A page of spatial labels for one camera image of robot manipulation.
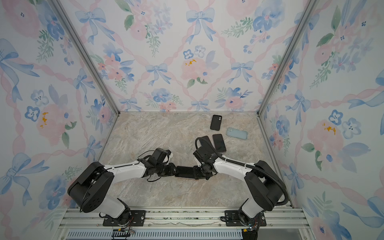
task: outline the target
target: smartphone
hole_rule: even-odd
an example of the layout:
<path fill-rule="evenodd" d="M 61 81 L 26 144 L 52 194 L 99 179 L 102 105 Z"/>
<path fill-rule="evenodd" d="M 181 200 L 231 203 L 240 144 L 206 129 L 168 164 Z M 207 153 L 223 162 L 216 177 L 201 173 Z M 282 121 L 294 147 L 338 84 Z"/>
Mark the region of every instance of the smartphone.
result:
<path fill-rule="evenodd" d="M 209 140 L 209 137 L 208 136 L 204 136 L 202 137 L 204 139 L 206 139 L 210 145 L 208 145 L 208 143 L 206 143 L 205 141 L 202 141 L 202 140 L 199 140 L 200 141 L 200 144 L 203 148 L 205 148 L 209 153 L 214 153 L 213 149 L 211 148 L 212 143 L 211 143 L 211 140 Z"/>
<path fill-rule="evenodd" d="M 220 125 L 221 125 L 221 119 L 222 119 L 222 117 L 220 115 L 213 115 L 210 128 L 212 130 L 219 131 L 220 130 Z"/>
<path fill-rule="evenodd" d="M 214 135 L 212 135 L 212 138 L 214 139 L 215 149 L 218 152 L 226 152 L 227 151 L 227 149 L 225 148 L 223 135 L 214 134 Z"/>
<path fill-rule="evenodd" d="M 193 167 L 176 167 L 175 177 L 195 179 Z"/>
<path fill-rule="evenodd" d="M 239 130 L 236 128 L 229 127 L 229 128 L 227 128 L 227 136 L 246 140 L 248 137 L 248 133 L 246 131 L 242 131 L 242 130 Z"/>

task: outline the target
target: black mounting plate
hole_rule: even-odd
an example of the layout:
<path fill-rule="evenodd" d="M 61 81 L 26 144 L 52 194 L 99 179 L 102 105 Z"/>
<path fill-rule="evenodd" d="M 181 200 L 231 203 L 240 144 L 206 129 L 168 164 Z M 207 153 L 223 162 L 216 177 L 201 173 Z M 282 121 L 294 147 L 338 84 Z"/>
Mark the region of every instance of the black mounting plate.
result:
<path fill-rule="evenodd" d="M 131 210 L 131 214 L 133 216 L 131 227 L 142 227 L 144 226 L 144 220 L 145 220 L 145 210 Z M 103 226 L 104 227 L 121 227 L 117 223 L 112 223 L 113 218 L 104 218 Z"/>
<path fill-rule="evenodd" d="M 226 210 L 224 211 L 224 214 L 226 217 L 228 217 L 229 219 L 231 220 L 238 220 L 238 222 L 226 222 L 225 224 L 227 225 L 227 227 L 244 227 L 244 225 L 242 225 L 240 223 L 240 218 L 239 218 L 239 213 L 238 213 L 238 210 Z M 256 217 L 256 221 L 257 222 L 260 222 L 261 221 L 261 227 L 265 227 L 266 226 L 266 221 L 265 221 L 265 217 L 264 217 L 264 214 L 261 213 L 261 219 L 259 220 L 257 217 Z"/>

